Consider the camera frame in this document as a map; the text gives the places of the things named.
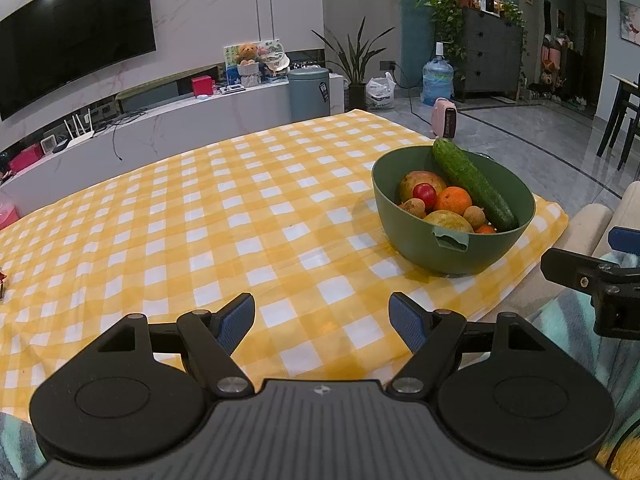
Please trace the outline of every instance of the television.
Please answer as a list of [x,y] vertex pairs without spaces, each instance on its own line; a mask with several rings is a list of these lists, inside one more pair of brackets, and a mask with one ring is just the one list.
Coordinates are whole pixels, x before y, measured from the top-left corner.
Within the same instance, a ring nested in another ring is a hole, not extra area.
[[0,120],[155,49],[150,0],[33,0],[0,22]]

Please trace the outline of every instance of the cucumber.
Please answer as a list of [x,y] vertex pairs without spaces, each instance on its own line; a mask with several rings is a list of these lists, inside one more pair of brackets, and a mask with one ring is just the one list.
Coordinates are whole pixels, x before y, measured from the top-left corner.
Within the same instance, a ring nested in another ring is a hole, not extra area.
[[518,219],[504,197],[495,189],[476,165],[459,147],[446,139],[436,139],[433,156],[450,181],[466,190],[474,204],[484,209],[484,214],[500,232],[517,229]]

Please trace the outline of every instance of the blue-gray trash can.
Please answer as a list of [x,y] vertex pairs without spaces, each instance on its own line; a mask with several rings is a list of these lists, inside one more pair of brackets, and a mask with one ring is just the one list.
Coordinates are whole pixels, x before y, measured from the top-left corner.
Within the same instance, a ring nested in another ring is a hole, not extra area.
[[291,122],[299,123],[331,115],[329,71],[326,68],[296,68],[289,72]]

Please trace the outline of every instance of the gray ribbed panel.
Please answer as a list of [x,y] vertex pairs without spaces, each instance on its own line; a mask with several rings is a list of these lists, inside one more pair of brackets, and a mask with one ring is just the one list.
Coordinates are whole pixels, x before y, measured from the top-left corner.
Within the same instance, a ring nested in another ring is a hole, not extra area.
[[[326,386],[320,395],[314,390]],[[183,448],[129,470],[49,463],[33,480],[605,480],[595,463],[507,470],[447,440],[422,404],[396,402],[372,381],[269,381],[222,402]]]

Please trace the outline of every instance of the sofa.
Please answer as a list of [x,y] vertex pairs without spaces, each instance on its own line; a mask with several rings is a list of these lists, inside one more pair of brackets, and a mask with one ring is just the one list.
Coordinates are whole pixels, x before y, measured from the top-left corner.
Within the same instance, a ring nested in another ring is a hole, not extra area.
[[[640,229],[640,182],[625,191],[615,211],[602,204],[589,204],[570,221],[554,247],[600,258],[611,251],[607,241],[613,227]],[[528,317],[562,291],[562,286],[548,282],[535,267],[520,284],[480,321],[494,322],[499,312],[517,312]]]

